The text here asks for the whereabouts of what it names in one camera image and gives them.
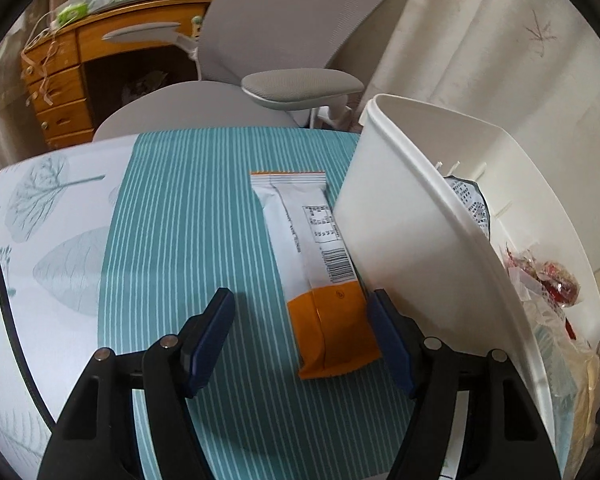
black cable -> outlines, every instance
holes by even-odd
[[[18,332],[16,330],[16,325],[13,321],[13,314],[11,313],[11,305],[9,304],[9,295],[7,293],[7,285],[4,281],[4,275],[2,273],[2,268],[0,267],[0,312],[2,313],[2,321],[4,322],[4,328],[7,331],[7,337],[9,338],[9,344],[11,345],[11,351],[13,352],[13,356],[16,359],[16,364],[18,365],[18,370],[20,370],[20,374],[22,375],[22,379],[24,380],[25,386],[29,391],[29,395],[33,400],[33,404],[36,409],[40,413],[40,416],[45,421],[45,424],[49,428],[49,430],[53,430],[56,422],[54,421],[51,413],[49,412],[48,407],[45,404],[45,401],[42,399],[40,395],[40,391],[36,386],[36,383],[33,380],[33,376],[31,375],[31,370],[29,370],[29,365],[27,365],[27,360],[24,357],[24,352],[22,351],[22,346],[20,345],[20,340],[18,339]]]

metal screw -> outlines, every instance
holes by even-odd
[[[98,348],[93,353],[93,358],[96,359],[96,361],[104,361],[104,359],[109,358],[110,355],[111,355],[111,350],[109,350],[106,347],[103,347],[103,348]]]
[[[440,350],[442,348],[442,341],[437,337],[427,337],[424,340],[424,346],[429,350]]]
[[[160,339],[160,346],[162,348],[173,348],[177,344],[178,344],[178,336],[173,335],[173,334],[163,336],[163,338]]]
[[[497,361],[499,363],[504,363],[509,358],[507,356],[507,353],[504,350],[500,350],[499,348],[496,348],[495,350],[491,351],[491,357],[493,357],[494,361]]]

chair armrest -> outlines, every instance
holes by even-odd
[[[135,43],[138,41],[163,41],[184,50],[192,57],[198,46],[198,40],[177,31],[178,22],[140,23],[130,27],[117,28],[105,34],[102,39],[113,43]]]
[[[327,68],[268,70],[242,80],[242,90],[257,104],[284,111],[342,106],[348,94],[364,88],[352,75]]]

wooden dresser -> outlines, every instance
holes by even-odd
[[[190,36],[192,19],[204,16],[211,0],[152,0],[88,16],[62,28],[55,38],[37,42],[25,55],[37,67],[22,61],[22,78],[51,149],[91,142],[97,127],[89,94],[86,66],[104,57],[164,46],[157,41],[109,43],[104,34],[117,28],[147,22],[179,22],[179,32]],[[41,92],[46,68],[48,104]]]

tree print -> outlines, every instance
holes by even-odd
[[[52,213],[70,186],[102,180],[104,175],[69,180],[69,161],[62,153],[37,160],[13,190],[4,222],[15,242],[25,242]]]

